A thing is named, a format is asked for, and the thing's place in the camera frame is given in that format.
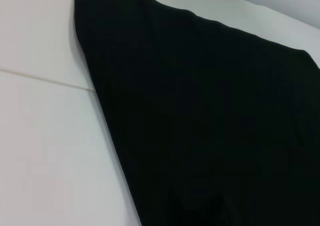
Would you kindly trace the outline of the black shirt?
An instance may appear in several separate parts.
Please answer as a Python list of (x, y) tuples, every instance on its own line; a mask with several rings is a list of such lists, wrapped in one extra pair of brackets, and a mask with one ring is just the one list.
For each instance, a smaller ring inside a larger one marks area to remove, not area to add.
[(156, 0), (74, 0), (142, 226), (320, 226), (320, 68)]

